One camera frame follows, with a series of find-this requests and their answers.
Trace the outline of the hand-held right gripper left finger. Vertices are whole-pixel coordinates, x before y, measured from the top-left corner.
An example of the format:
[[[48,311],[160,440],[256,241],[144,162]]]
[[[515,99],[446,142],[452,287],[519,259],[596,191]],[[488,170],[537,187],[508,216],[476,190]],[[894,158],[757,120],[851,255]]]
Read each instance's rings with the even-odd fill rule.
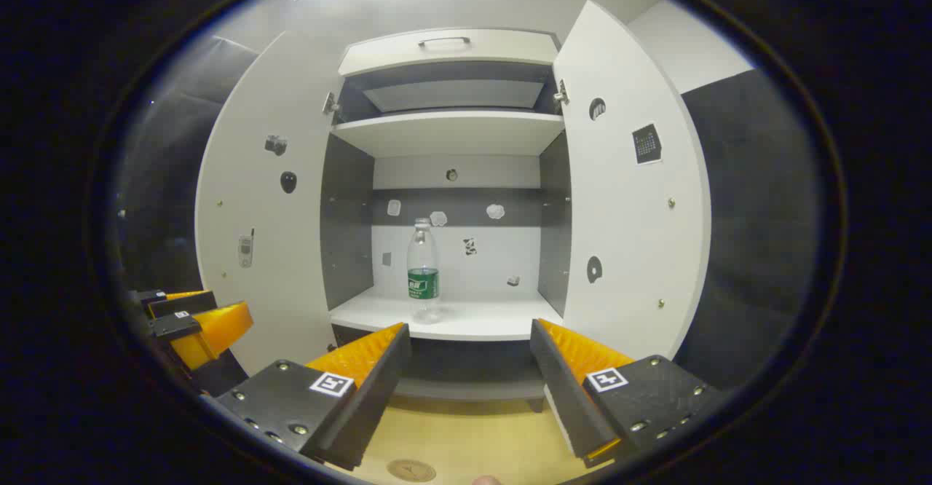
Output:
[[[353,470],[410,358],[409,326],[394,323],[310,363],[276,360],[216,403],[273,444]]]

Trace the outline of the white cabinet door phone sticker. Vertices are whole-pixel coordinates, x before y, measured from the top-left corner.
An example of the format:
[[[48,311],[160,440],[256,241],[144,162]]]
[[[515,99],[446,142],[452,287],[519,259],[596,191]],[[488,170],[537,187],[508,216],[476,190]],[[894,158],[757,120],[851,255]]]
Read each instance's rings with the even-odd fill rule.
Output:
[[[320,200],[336,65],[326,57],[318,76],[309,38],[283,31],[231,91],[201,160],[197,266],[220,304],[249,306],[253,326],[231,346],[247,375],[277,360],[310,362],[335,342]]]

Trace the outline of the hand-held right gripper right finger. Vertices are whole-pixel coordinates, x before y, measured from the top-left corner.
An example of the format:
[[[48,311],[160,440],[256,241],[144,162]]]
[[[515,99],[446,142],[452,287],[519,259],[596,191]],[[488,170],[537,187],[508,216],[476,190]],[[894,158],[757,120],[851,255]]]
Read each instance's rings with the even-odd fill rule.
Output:
[[[570,449],[587,466],[667,446],[722,399],[662,355],[635,360],[543,319],[532,322],[530,350]]]

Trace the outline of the round brown coaster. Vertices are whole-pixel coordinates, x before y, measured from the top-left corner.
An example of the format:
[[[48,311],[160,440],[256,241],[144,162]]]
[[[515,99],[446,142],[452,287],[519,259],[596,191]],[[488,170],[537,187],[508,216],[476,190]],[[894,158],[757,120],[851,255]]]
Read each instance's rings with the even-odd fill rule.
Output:
[[[386,469],[394,478],[411,483],[431,482],[437,476],[437,472],[432,465],[419,460],[393,460],[387,464]]]

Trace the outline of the white cabinet door cat sticker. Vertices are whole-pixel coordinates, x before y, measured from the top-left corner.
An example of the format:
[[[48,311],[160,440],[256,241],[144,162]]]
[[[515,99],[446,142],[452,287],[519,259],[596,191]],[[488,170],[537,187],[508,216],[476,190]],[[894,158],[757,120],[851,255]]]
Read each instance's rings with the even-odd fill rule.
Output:
[[[622,21],[586,1],[553,64],[568,98],[572,239],[564,326],[672,358],[708,271],[711,195],[695,124]]]

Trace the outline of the clear plastic bottle green label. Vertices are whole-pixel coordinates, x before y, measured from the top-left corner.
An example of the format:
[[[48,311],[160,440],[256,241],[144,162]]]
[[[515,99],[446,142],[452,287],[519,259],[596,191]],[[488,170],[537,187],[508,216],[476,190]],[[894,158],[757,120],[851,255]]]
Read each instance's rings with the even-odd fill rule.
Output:
[[[428,218],[416,218],[407,246],[407,295],[414,305],[412,320],[432,325],[441,319],[438,246]]]

